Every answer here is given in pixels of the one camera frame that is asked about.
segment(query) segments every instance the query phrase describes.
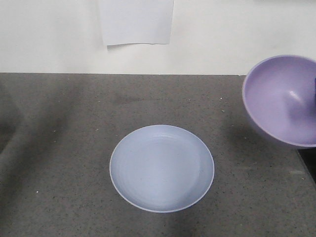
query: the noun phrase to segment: bowl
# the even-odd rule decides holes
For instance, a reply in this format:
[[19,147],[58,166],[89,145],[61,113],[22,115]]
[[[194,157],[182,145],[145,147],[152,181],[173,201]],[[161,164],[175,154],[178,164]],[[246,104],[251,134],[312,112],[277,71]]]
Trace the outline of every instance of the bowl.
[[207,193],[214,161],[207,146],[189,131],[152,125],[133,131],[118,143],[110,176],[130,204],[150,212],[175,212]]
[[242,98],[250,124],[293,148],[316,147],[316,62],[297,55],[268,58],[246,76]]

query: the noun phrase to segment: white paper sheet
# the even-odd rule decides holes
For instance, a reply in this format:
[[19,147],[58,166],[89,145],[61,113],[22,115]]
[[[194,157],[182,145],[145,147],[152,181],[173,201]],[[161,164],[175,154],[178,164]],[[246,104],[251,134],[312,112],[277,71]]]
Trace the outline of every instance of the white paper sheet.
[[104,45],[170,41],[173,0],[99,0]]

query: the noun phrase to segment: purple bowl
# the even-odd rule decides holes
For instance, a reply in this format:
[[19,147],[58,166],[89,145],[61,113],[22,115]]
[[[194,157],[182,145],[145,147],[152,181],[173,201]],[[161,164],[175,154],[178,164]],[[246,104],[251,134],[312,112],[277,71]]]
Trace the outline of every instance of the purple bowl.
[[316,147],[316,62],[295,55],[268,58],[249,72],[242,98],[251,125],[294,148]]

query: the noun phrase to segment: granite countertop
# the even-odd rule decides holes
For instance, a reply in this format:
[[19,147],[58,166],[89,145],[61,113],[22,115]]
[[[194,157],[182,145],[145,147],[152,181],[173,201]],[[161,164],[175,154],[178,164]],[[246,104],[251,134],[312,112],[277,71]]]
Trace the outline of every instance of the granite countertop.
[[[315,184],[295,150],[249,127],[243,78],[0,74],[0,236],[315,236]],[[189,130],[214,157],[186,210],[140,210],[111,183],[116,144],[152,124]]]

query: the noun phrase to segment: bowl rim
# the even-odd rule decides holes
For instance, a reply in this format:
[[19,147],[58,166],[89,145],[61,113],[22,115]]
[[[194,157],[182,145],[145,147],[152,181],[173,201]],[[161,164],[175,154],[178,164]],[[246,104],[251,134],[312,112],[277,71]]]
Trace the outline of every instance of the bowl rim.
[[[142,129],[146,129],[148,127],[154,127],[154,126],[166,126],[166,127],[173,127],[173,128],[176,128],[176,129],[180,129],[180,130],[183,130],[187,133],[189,133],[190,135],[193,135],[194,137],[196,137],[200,142],[202,142],[202,144],[205,146],[207,152],[209,153],[210,155],[210,158],[211,158],[211,161],[212,161],[212,164],[213,164],[213,169],[211,170],[212,172],[212,177],[210,179],[210,183],[208,185],[208,187],[205,189],[205,191],[203,192],[203,194],[201,196],[199,196],[195,201],[191,202],[190,204],[184,206],[184,207],[180,207],[180,208],[177,208],[177,209],[172,209],[172,210],[154,210],[154,209],[149,209],[149,208],[145,208],[145,207],[142,207],[136,203],[133,203],[132,201],[130,201],[128,198],[126,198],[121,192],[120,190],[117,188],[114,180],[113,180],[113,177],[112,177],[112,160],[113,160],[113,155],[116,151],[116,149],[119,147],[120,143],[123,142],[123,140],[125,140],[127,137],[131,136],[133,133],[139,131],[139,130],[142,130]],[[142,209],[144,211],[149,211],[149,212],[153,212],[153,213],[171,213],[171,212],[177,212],[177,211],[181,211],[181,210],[184,210],[184,209],[187,209],[191,206],[193,206],[194,204],[196,204],[197,202],[199,202],[206,194],[207,192],[209,191],[209,189],[211,188],[212,184],[213,184],[213,181],[214,181],[214,175],[215,175],[215,162],[214,162],[214,158],[212,156],[212,153],[211,151],[209,150],[209,148],[206,146],[206,144],[198,137],[196,136],[195,134],[191,133],[190,131],[184,129],[184,128],[181,128],[181,127],[177,127],[177,126],[172,126],[172,125],[167,125],[167,124],[154,124],[154,125],[149,125],[149,126],[144,126],[144,127],[140,127],[132,132],[130,132],[129,134],[127,134],[126,136],[124,136],[120,141],[119,143],[115,146],[113,152],[112,152],[112,155],[111,155],[111,159],[110,159],[110,167],[109,167],[109,172],[110,172],[110,177],[111,177],[111,182],[114,186],[114,188],[116,189],[116,191],[119,193],[119,195],[125,200],[127,201],[128,203],[132,204],[133,206],[135,207],[138,207],[139,209]]]
[[246,102],[246,95],[245,95],[245,89],[246,89],[246,85],[247,85],[247,82],[249,80],[249,78],[251,77],[251,75],[253,74],[253,72],[259,67],[261,66],[262,64],[268,62],[268,61],[271,61],[273,59],[276,59],[276,58],[299,58],[299,59],[303,59],[303,60],[306,60],[306,61],[309,61],[309,62],[312,62],[316,65],[316,61],[311,59],[311,58],[308,58],[308,57],[304,57],[304,56],[300,56],[300,55],[295,55],[295,54],[283,54],[283,55],[277,55],[277,56],[272,56],[272,57],[269,57],[269,58],[266,58],[262,61],[260,61],[259,63],[257,63],[255,66],[253,66],[251,68],[251,70],[249,71],[249,73],[246,75],[244,81],[243,81],[243,84],[242,84],[242,100],[243,100],[243,104],[250,116],[250,118],[254,121],[254,123],[262,130],[264,131],[265,133],[267,133],[269,136],[273,137],[274,139],[277,139],[278,141],[281,141],[283,143],[286,143],[288,145],[292,145],[292,146],[295,146],[295,147],[300,147],[300,148],[314,148],[316,147],[316,143],[315,144],[303,144],[303,143],[296,143],[296,142],[291,142],[291,141],[288,141],[288,140],[285,140],[285,139],[281,139],[281,138],[278,138],[277,136],[273,135],[272,133],[270,133],[269,131],[267,131],[265,128],[263,128],[261,125],[259,125],[258,123],[258,120],[254,117],[253,113],[251,112],[250,108],[248,107],[247,105],[247,102]]

